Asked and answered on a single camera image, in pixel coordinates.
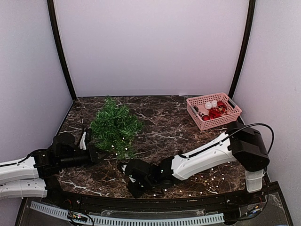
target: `black motor housing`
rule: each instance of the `black motor housing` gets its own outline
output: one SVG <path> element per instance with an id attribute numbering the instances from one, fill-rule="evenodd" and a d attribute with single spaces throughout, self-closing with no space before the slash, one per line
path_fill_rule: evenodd
<path id="1" fill-rule="evenodd" d="M 234 121 L 228 124 L 227 134 L 243 128 L 244 124 Z M 233 156 L 250 172 L 260 171 L 269 164 L 269 156 L 258 130 L 246 128 L 230 137 Z"/>

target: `marble surface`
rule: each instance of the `marble surface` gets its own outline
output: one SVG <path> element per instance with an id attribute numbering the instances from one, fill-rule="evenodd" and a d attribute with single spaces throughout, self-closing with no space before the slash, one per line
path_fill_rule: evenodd
<path id="1" fill-rule="evenodd" d="M 159 163 L 166 157 L 176 155 L 178 151 L 189 152 L 225 131 L 225 127 L 200 131 L 186 110 L 186 97 L 116 97 L 116 100 L 118 105 L 127 105 L 131 113 L 144 121 L 144 128 L 137 135 L 133 147 L 136 157 L 147 162 Z M 103 97 L 77 99 L 60 132 L 70 132 L 78 140 L 81 129 L 90 126 L 103 103 Z M 65 191 L 132 198 L 127 190 L 129 179 L 119 172 L 117 163 L 118 160 L 112 155 L 98 165 L 86 169 L 69 169 L 57 178 Z M 244 188 L 245 169 L 235 161 L 198 173 L 163 194 L 160 190 L 153 190 L 141 198 L 196 197 Z"/>

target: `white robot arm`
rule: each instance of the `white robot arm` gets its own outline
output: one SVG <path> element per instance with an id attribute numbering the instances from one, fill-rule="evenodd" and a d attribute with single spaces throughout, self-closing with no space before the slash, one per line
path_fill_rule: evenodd
<path id="1" fill-rule="evenodd" d="M 55 136 L 48 149 L 39 149 L 24 159 L 0 164 L 0 200 L 16 197 L 46 197 L 48 178 L 63 168 L 99 163 L 107 152 L 88 146 L 91 130 L 81 136 L 79 147 L 69 133 Z M 106 155 L 99 158 L 98 153 Z"/>
<path id="2" fill-rule="evenodd" d="M 194 174 L 238 160 L 246 169 L 247 191 L 260 191 L 269 157 L 260 132 L 251 128 L 242 130 L 243 127 L 238 122 L 230 123 L 227 132 L 211 142 L 188 153 L 163 159 L 158 166 L 136 159 L 121 163 L 119 170 L 130 177 L 128 189 L 139 198 L 147 190 L 169 188 Z"/>

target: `white wall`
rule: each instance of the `white wall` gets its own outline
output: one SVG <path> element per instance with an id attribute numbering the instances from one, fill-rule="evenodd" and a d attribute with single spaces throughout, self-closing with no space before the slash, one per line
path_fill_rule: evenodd
<path id="1" fill-rule="evenodd" d="M 0 162 L 48 147 L 70 105 L 47 1 L 0 0 Z M 0 225 L 20 202 L 0 201 Z"/>
<path id="2" fill-rule="evenodd" d="M 301 225 L 301 1 L 258 0 L 234 100 L 246 123 L 275 130 L 268 173 Z M 266 144 L 269 131 L 261 129 Z"/>
<path id="3" fill-rule="evenodd" d="M 248 0 L 56 0 L 78 96 L 228 92 Z"/>

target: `white christmas ball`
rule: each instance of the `white christmas ball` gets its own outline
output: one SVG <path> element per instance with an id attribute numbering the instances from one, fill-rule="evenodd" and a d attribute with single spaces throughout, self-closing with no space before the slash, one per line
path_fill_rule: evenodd
<path id="1" fill-rule="evenodd" d="M 212 103 L 212 107 L 217 107 L 217 101 L 216 100 L 212 101 L 211 103 Z"/>
<path id="2" fill-rule="evenodd" d="M 205 103 L 205 108 L 206 108 L 207 110 L 210 110 L 210 109 L 212 108 L 212 103 L 211 103 L 211 102 L 206 102 L 206 103 Z"/>

